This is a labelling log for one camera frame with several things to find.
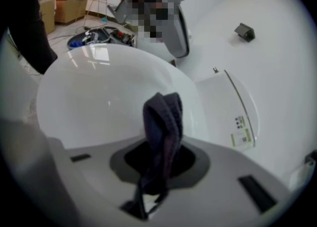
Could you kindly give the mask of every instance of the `toilet lid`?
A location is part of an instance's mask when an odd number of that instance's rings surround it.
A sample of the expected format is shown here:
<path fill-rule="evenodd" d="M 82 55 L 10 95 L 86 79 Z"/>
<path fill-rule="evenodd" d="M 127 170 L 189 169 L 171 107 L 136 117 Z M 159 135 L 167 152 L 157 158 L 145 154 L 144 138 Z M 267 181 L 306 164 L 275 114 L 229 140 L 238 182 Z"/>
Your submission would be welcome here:
<path fill-rule="evenodd" d="M 152 54 L 114 44 L 76 48 L 53 63 L 38 90 L 39 125 L 66 149 L 139 136 L 143 104 L 157 92 L 178 92 L 184 134 L 208 139 L 195 84 Z"/>

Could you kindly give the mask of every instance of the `blue object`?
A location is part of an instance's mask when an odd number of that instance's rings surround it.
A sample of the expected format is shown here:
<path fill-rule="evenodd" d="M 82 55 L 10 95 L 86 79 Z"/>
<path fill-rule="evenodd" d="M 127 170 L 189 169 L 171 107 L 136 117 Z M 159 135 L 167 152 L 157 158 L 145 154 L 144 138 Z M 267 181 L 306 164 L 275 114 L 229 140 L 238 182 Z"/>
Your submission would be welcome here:
<path fill-rule="evenodd" d="M 76 47 L 82 47 L 82 46 L 83 46 L 83 43 L 81 41 L 74 40 L 73 42 L 70 43 L 70 47 L 76 48 Z"/>

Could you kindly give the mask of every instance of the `floor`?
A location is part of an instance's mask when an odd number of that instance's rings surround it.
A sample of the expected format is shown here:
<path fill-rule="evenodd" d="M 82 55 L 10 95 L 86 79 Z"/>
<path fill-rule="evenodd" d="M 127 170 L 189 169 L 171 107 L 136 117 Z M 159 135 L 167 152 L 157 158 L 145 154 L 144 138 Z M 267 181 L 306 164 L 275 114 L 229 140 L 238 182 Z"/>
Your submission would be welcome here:
<path fill-rule="evenodd" d="M 48 34 L 48 40 L 51 48 L 57 54 L 58 58 L 63 58 L 64 54 L 69 51 L 67 47 L 67 41 L 73 37 L 75 34 L 84 32 L 84 26 L 93 28 L 103 25 L 108 25 L 112 27 L 117 27 L 120 31 L 124 33 L 132 33 L 130 30 L 124 28 L 123 26 L 108 21 L 107 23 L 101 21 L 100 18 L 86 15 L 85 19 L 78 20 L 67 26 L 56 25 L 55 30 Z M 28 62 L 22 57 L 20 59 L 20 64 L 24 67 L 27 73 L 35 80 L 37 85 L 40 85 L 42 75 L 39 74 L 34 68 L 32 68 Z M 39 127 L 37 113 L 36 113 L 36 98 L 34 98 L 30 103 L 29 115 L 25 117 L 25 121 L 31 125 Z"/>

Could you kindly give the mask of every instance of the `gray towel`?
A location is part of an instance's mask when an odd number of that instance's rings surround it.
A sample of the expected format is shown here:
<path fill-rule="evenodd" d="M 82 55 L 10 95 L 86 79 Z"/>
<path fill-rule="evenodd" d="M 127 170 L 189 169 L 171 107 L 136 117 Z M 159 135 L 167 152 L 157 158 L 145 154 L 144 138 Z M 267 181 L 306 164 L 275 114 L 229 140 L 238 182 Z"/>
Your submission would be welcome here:
<path fill-rule="evenodd" d="M 182 113 L 177 93 L 166 96 L 157 93 L 144 104 L 144 128 L 152 155 L 149 169 L 140 180 L 144 193 L 156 195 L 166 191 L 181 146 Z"/>

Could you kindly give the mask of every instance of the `brown box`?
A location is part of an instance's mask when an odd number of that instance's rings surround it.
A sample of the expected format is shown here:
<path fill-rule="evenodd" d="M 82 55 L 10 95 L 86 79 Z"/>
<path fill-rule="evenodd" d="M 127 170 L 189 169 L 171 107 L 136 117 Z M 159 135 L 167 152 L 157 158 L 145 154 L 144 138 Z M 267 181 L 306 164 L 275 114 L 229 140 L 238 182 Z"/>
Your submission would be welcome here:
<path fill-rule="evenodd" d="M 68 23 L 85 15 L 87 0 L 56 0 L 55 22 Z"/>
<path fill-rule="evenodd" d="M 44 22 L 45 31 L 48 35 L 55 30 L 54 13 L 55 0 L 39 0 L 42 21 Z"/>

